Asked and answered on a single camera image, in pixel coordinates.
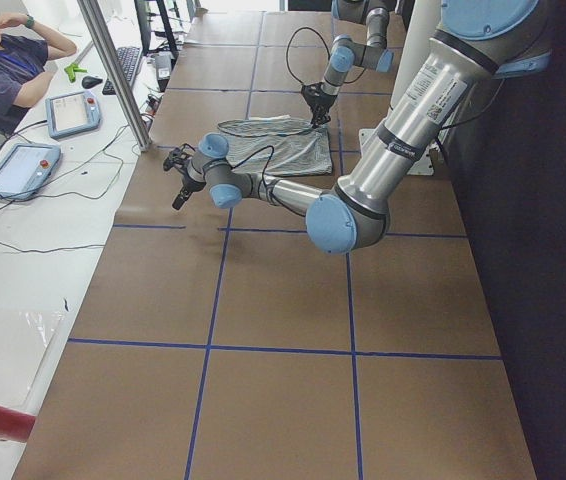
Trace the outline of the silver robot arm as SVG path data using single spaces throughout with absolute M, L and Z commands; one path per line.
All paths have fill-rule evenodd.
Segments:
M 448 118 L 478 83 L 545 69 L 551 55 L 552 1 L 444 1 L 429 39 L 429 54 L 398 104 L 373 130 L 351 173 L 329 190 L 269 175 L 239 173 L 229 145 L 205 135 L 193 153 L 173 150 L 165 170 L 176 170 L 180 208 L 198 191 L 229 209 L 245 198 L 281 206 L 305 219 L 312 242 L 342 254 L 381 240 L 390 224 L 388 199 Z
M 364 43 L 357 43 L 345 34 L 337 36 L 322 80 L 302 86 L 301 95 L 310 108 L 313 128 L 330 121 L 329 111 L 353 67 L 381 73 L 390 70 L 394 54 L 387 49 L 387 30 L 396 4 L 396 1 L 386 0 L 332 2 L 335 19 L 364 25 L 367 36 Z

